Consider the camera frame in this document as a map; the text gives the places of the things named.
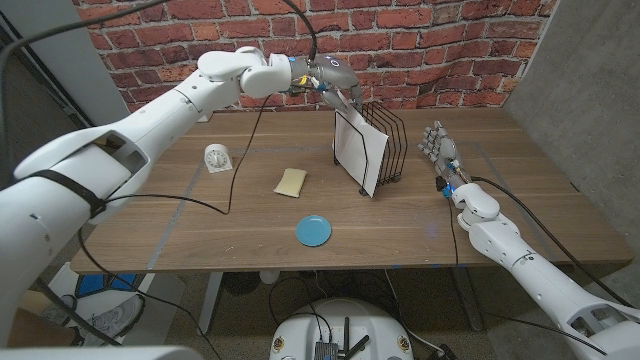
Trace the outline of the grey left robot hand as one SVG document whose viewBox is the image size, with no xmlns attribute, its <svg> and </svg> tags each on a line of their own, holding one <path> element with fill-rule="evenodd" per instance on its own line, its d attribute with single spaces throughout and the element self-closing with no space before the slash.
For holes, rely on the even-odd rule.
<svg viewBox="0 0 640 360">
<path fill-rule="evenodd" d="M 289 57 L 291 68 L 292 94 L 313 91 L 324 103 L 333 109 L 347 113 L 349 105 L 340 95 L 341 90 L 349 91 L 351 105 L 362 110 L 362 89 L 356 72 L 342 59 L 330 55 L 310 60 L 304 57 Z"/>
</svg>

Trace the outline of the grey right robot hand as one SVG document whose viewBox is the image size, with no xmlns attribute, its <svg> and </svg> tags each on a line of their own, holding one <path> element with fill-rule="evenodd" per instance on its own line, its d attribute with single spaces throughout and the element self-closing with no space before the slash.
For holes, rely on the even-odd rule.
<svg viewBox="0 0 640 360">
<path fill-rule="evenodd" d="M 453 193 L 457 188 L 470 182 L 470 176 L 462 166 L 454 140 L 440 121 L 426 127 L 418 145 L 420 151 L 434 164 L 438 175 L 436 188 Z"/>
</svg>

